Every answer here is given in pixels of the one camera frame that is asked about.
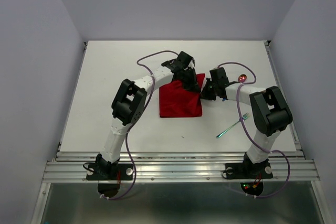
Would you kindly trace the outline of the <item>red cloth napkin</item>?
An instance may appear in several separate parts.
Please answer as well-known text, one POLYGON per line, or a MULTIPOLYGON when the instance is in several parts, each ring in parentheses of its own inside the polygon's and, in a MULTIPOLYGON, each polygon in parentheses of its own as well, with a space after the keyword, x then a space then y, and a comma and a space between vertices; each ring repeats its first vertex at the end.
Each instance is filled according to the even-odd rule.
POLYGON ((187 91, 180 80, 159 88, 161 118, 195 118, 203 115, 200 92, 187 91))

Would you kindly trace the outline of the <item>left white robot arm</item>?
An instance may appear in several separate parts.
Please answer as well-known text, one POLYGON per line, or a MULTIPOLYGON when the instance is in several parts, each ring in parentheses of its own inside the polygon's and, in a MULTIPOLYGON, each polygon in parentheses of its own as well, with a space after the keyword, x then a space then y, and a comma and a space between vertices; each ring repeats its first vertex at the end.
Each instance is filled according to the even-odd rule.
POLYGON ((121 147, 127 134, 142 116, 152 94, 160 87, 179 80, 187 91, 200 91, 195 72, 195 59, 181 51, 159 51, 136 61, 149 74, 138 80, 124 79, 112 101, 112 122, 107 140, 96 156, 94 171, 107 180, 113 180, 118 173, 121 147), (176 58, 163 62, 151 70, 141 61, 159 54, 172 53, 176 58))

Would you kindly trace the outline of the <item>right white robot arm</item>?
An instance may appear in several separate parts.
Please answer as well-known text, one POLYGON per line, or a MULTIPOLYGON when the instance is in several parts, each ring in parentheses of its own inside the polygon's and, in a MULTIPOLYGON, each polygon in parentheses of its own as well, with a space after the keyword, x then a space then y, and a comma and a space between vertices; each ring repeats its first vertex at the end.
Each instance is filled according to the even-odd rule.
POLYGON ((268 157, 272 153, 278 153, 287 160, 283 151, 272 148, 275 140, 289 124, 292 123, 292 113, 277 86, 270 88, 255 88, 251 83, 230 82, 223 67, 210 71, 211 77, 206 79, 205 87, 201 92, 201 98, 216 100, 222 98, 235 101, 238 110, 239 122, 246 136, 251 141, 251 146, 244 154, 242 163, 227 164, 226 174, 244 174, 253 177, 265 172, 271 174, 268 157), (251 137, 244 124, 240 104, 251 107, 256 134, 251 137))

